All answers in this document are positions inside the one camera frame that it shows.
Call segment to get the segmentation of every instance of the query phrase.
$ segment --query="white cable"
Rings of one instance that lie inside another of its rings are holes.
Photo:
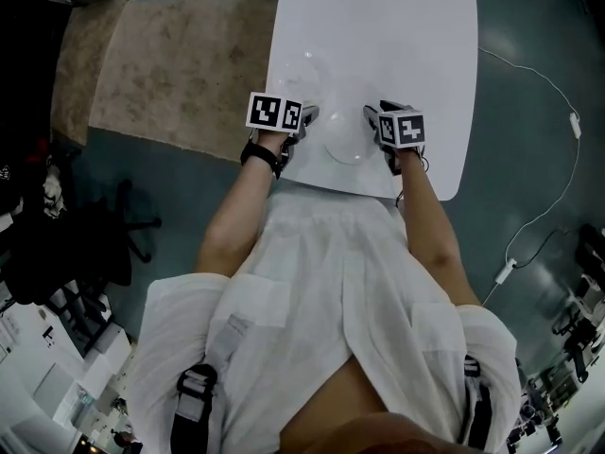
[[[484,49],[483,47],[479,47],[479,50],[481,52],[485,52],[486,54],[489,54],[489,55],[491,55],[491,56],[493,56],[493,57],[501,60],[502,62],[505,62],[509,66],[514,67],[515,69],[525,69],[526,71],[530,71],[530,72],[536,74],[537,76],[539,76],[540,78],[544,79],[546,82],[548,82],[548,84],[550,84],[562,96],[563,99],[565,99],[565,102],[567,103],[567,106],[569,106],[569,108],[576,114],[576,116],[578,117],[578,122],[579,122],[579,113],[578,113],[578,111],[576,111],[576,108],[574,108],[574,106],[572,105],[572,103],[570,102],[570,100],[567,98],[567,96],[563,93],[563,91],[561,89],[559,89],[555,85],[555,83],[552,80],[550,80],[549,78],[547,78],[544,74],[539,73],[538,71],[536,71],[532,67],[526,67],[524,65],[513,64],[512,62],[507,61],[503,57],[500,57],[497,54],[494,54],[493,52]],[[505,264],[509,263],[509,249],[510,249],[510,246],[512,245],[512,243],[514,242],[514,240],[519,236],[519,234],[521,234],[526,227],[528,227],[532,223],[535,223],[540,218],[546,216],[553,208],[555,208],[555,205],[557,205],[557,203],[559,203],[563,199],[563,197],[567,193],[567,190],[569,189],[569,186],[571,185],[571,182],[573,182],[573,180],[574,180],[574,175],[576,174],[576,168],[578,167],[578,161],[579,161],[579,138],[578,138],[578,147],[576,148],[576,161],[574,162],[574,167],[571,170],[571,175],[569,176],[569,181],[567,182],[567,185],[565,186],[565,188],[563,189],[563,191],[561,192],[561,194],[559,195],[559,197],[555,201],[553,201],[552,204],[546,210],[544,210],[542,212],[542,214],[540,214],[539,216],[537,216],[533,220],[531,220],[531,221],[523,224],[519,228],[519,230],[515,233],[515,235],[512,237],[512,239],[510,240],[509,244],[507,245],[506,250],[504,251],[504,263]],[[483,302],[483,304],[487,303],[488,299],[490,299],[490,296],[495,291],[495,289],[497,288],[497,286],[498,285],[496,284],[496,286],[493,287],[492,291],[490,292],[490,294],[488,295],[488,297],[486,298],[486,300]]]

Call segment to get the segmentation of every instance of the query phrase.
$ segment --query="beige rug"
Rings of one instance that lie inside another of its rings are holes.
[[[51,127],[86,144],[96,82],[115,26],[128,0],[99,0],[73,9],[61,44]]]
[[[130,1],[89,124],[238,161],[276,9],[277,0]]]

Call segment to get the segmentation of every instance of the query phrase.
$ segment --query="white table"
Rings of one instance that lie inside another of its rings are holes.
[[[284,177],[395,197],[401,179],[361,117],[363,105],[385,98],[424,111],[428,175],[440,200],[452,199],[471,132],[476,61],[476,0],[279,0],[267,91],[321,107]]]

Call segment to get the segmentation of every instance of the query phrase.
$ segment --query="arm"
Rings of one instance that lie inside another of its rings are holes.
[[[286,138],[287,133],[262,131],[258,145],[277,156]],[[251,156],[206,229],[196,272],[237,272],[256,243],[272,181],[271,167]]]
[[[402,149],[398,151],[398,157],[409,251],[455,306],[481,306],[466,278],[452,224],[437,200],[418,155]]]

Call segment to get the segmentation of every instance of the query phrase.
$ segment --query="floor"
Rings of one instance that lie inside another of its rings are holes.
[[[477,0],[480,44],[551,77],[582,119],[576,179],[565,200],[528,228],[511,256],[531,257],[555,227],[574,231],[583,222],[602,225],[605,178],[605,49],[579,0]],[[479,55],[475,118],[457,196],[445,208],[458,234],[471,284],[486,298],[504,265],[511,236],[560,193],[575,157],[576,141],[561,97],[545,82]],[[111,287],[116,318],[136,337],[151,281],[187,273],[205,226],[233,182],[238,166],[203,154],[114,132],[91,130],[75,164],[84,201],[134,183],[137,218],[159,215],[164,226],[138,237],[153,261],[133,263],[129,288]],[[576,237],[556,235],[532,264],[515,271],[487,306],[519,341],[518,357],[529,372],[545,367],[561,340],[550,326],[573,289],[579,270]]]

